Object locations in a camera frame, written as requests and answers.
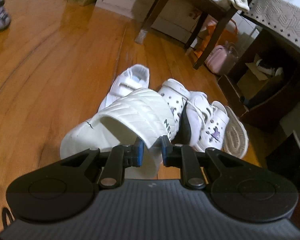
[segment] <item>chair leg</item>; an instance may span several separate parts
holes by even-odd
[[[188,39],[187,43],[185,44],[185,49],[190,48],[191,44],[194,42],[195,38],[197,37],[197,35],[199,34],[202,25],[205,21],[205,19],[207,18],[208,14],[205,12],[202,12],[200,15],[200,18],[198,20],[198,23],[196,25],[196,27],[194,28],[194,31],[192,32],[190,38]]]
[[[225,17],[223,17],[217,24],[216,29],[214,30],[211,39],[202,52],[202,55],[198,58],[197,62],[193,65],[193,68],[198,69],[207,59],[213,48],[215,47],[218,39],[220,38],[221,33],[225,29],[226,25],[228,24],[229,20],[233,17],[233,15],[237,12],[237,9],[231,6],[230,10],[227,12]]]
[[[161,13],[162,9],[166,5],[168,0],[155,0],[152,4],[145,20],[142,23],[141,30],[135,39],[135,42],[138,44],[142,44],[144,38],[147,35],[148,30],[151,28],[151,25],[154,23],[158,15]]]

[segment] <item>orange bag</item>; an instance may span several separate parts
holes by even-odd
[[[223,32],[220,35],[220,38],[218,39],[216,46],[218,45],[225,45],[226,41],[227,42],[232,42],[232,43],[236,43],[237,42],[237,24],[235,23],[234,20],[230,20],[231,22],[234,23],[235,25],[235,29],[234,32],[230,32],[226,29],[223,30]],[[195,55],[199,58],[202,54],[202,52],[204,51],[204,49],[207,47],[211,36],[214,32],[214,30],[216,29],[216,25],[217,23],[213,20],[210,20],[208,25],[207,25],[207,30],[208,30],[208,35],[204,38],[204,40],[202,41],[201,45],[199,48],[197,48],[197,50],[194,52]]]

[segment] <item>wooden stool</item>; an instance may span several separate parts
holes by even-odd
[[[226,11],[224,8],[217,5],[213,0],[187,0],[190,3],[192,3],[196,8],[202,11],[202,14],[198,20],[198,23],[190,36],[189,40],[185,44],[185,49],[188,49],[195,38],[197,37],[199,31],[202,28],[202,25],[208,15],[211,15],[213,18],[215,18],[218,21],[218,24],[216,26],[216,29],[207,45],[205,50],[203,51],[200,58],[197,60],[197,62],[194,64],[194,68],[198,69],[206,60],[206,58],[209,56],[210,52],[215,47],[221,33],[223,32],[224,28],[226,27],[229,20],[232,18],[232,16],[237,12],[237,9],[233,6],[230,7],[228,11]],[[138,37],[136,38],[135,42],[142,44],[143,39],[146,37],[146,34],[148,30],[151,28],[151,25],[154,23],[162,9],[164,8],[165,4],[168,2],[168,0],[154,0],[153,5],[151,6],[145,20],[142,23],[141,30],[139,32]]]

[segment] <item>black cable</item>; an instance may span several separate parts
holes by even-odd
[[[3,207],[2,212],[1,212],[1,218],[2,218],[2,225],[4,226],[4,229],[6,229],[8,227],[7,217],[9,219],[10,224],[11,224],[14,221],[14,218],[12,217],[12,214],[11,214],[10,210],[6,207]]]

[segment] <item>metal screw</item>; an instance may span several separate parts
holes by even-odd
[[[191,179],[188,180],[188,183],[191,186],[200,187],[205,183],[205,181],[203,179],[200,179],[200,178],[191,178]]]
[[[114,184],[117,183],[117,181],[114,178],[104,178],[100,181],[100,183],[103,186],[113,186]]]

